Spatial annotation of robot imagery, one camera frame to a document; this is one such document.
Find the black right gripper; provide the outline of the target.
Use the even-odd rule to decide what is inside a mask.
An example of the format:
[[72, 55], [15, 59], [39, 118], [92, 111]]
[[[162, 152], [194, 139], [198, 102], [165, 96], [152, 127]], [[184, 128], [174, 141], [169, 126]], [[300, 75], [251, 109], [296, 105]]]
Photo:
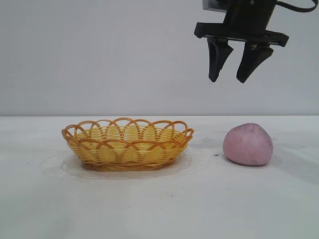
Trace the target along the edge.
[[245, 83], [253, 71], [273, 54], [272, 45], [286, 46], [289, 37], [268, 31], [267, 25], [276, 5], [275, 0], [204, 0], [203, 9], [226, 13], [222, 23], [196, 24], [194, 35], [207, 38], [209, 74], [216, 82], [225, 61], [232, 53], [228, 40], [245, 43], [236, 78]]

